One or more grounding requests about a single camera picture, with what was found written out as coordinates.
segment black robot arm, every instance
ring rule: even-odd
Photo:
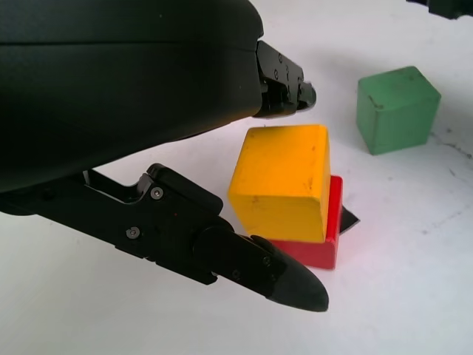
[[[209,284],[325,311],[328,295],[222,201],[159,164],[133,186],[93,168],[232,121],[292,115],[316,94],[260,41],[246,0],[0,0],[0,210],[38,214]]]

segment green block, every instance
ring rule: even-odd
[[[416,67],[362,78],[356,123],[371,154],[425,144],[440,97]]]

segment white table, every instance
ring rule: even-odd
[[[247,119],[101,168],[134,183],[150,163],[225,201],[251,126],[326,124],[344,203],[361,223],[338,268],[314,272],[326,314],[225,280],[205,287],[40,217],[0,214],[0,352],[48,354],[470,354],[473,346],[473,18],[403,0],[255,0],[265,40],[300,64],[316,107]],[[373,157],[355,127],[357,80],[415,65],[442,93],[427,145]],[[454,144],[454,149],[446,144]]]

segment red wooden cube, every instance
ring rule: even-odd
[[[328,203],[327,236],[325,237],[324,243],[272,240],[272,244],[306,266],[333,270],[337,259],[342,191],[342,178],[332,175],[330,179],[330,196]]]

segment yellow block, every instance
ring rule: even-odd
[[[265,127],[248,131],[228,198],[250,235],[323,243],[329,191],[327,128]]]

